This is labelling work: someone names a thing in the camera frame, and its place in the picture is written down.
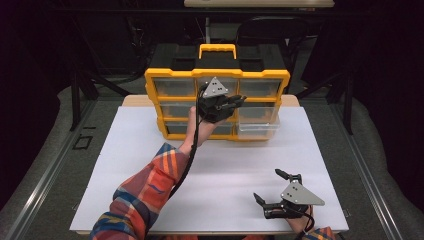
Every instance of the colorful striped sleeve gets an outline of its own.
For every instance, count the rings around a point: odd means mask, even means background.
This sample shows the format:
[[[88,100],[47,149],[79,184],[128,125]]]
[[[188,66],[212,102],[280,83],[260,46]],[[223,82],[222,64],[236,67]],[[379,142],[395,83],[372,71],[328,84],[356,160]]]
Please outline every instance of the colorful striped sleeve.
[[[330,227],[318,228],[315,231],[308,233],[303,236],[302,239],[308,240],[333,240],[336,239],[334,237],[333,231]]]
[[[99,218],[90,238],[144,239],[187,161],[187,155],[164,143],[146,167],[118,187],[109,212]]]

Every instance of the plastic storage organizer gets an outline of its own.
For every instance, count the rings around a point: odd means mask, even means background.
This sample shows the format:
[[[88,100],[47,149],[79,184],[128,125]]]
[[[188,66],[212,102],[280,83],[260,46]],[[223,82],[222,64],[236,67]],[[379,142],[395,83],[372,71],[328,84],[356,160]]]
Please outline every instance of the plastic storage organizer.
[[[281,95],[290,74],[277,45],[159,44],[145,72],[146,90],[165,139],[185,138],[188,111],[201,85],[216,77],[227,96],[247,96],[210,139],[260,141],[279,128]]]

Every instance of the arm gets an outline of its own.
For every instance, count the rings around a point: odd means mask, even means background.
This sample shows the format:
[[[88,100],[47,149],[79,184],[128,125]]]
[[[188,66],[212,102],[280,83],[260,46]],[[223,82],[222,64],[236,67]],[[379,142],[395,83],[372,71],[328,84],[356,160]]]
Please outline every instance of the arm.
[[[219,124],[201,122],[198,146]],[[143,170],[118,187],[109,212],[104,213],[94,225],[90,234],[92,239],[145,238],[187,166],[195,128],[195,108],[192,107],[186,139],[181,146],[176,149],[165,143]]]
[[[311,207],[306,211],[307,214],[312,215]],[[287,218],[286,221],[293,229],[296,234],[301,233],[305,226],[308,224],[309,218],[302,216],[301,218]],[[305,234],[302,239],[322,239],[322,240],[335,240],[333,231],[330,227],[325,228],[312,228],[307,234]]]

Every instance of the organizer handle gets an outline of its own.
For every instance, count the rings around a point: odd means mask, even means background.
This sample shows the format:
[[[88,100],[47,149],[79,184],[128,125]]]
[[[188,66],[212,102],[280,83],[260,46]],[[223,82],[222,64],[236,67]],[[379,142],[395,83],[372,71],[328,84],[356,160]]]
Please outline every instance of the organizer handle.
[[[203,52],[233,52],[236,59],[236,45],[234,44],[200,44],[199,59],[202,58]]]

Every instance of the hand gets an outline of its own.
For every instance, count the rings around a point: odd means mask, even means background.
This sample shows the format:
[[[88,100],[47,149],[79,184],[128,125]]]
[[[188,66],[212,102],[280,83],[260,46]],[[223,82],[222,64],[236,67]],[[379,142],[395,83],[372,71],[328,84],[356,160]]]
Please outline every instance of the hand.
[[[310,206],[308,210],[306,210],[306,213],[313,216],[312,206]],[[306,224],[308,224],[308,220],[309,218],[306,216],[302,216],[301,218],[292,218],[292,219],[286,218],[286,221],[289,223],[291,229],[297,234],[299,234],[305,229]]]
[[[201,121],[199,125],[199,135],[197,138],[197,146],[202,146],[203,142],[205,142],[212,132],[218,127],[223,121],[219,121],[217,123],[210,123],[207,121]],[[191,107],[188,115],[188,125],[186,138],[184,139],[183,144],[179,147],[180,151],[185,153],[186,155],[190,155],[191,146],[194,141],[194,132],[196,131],[196,107]]]

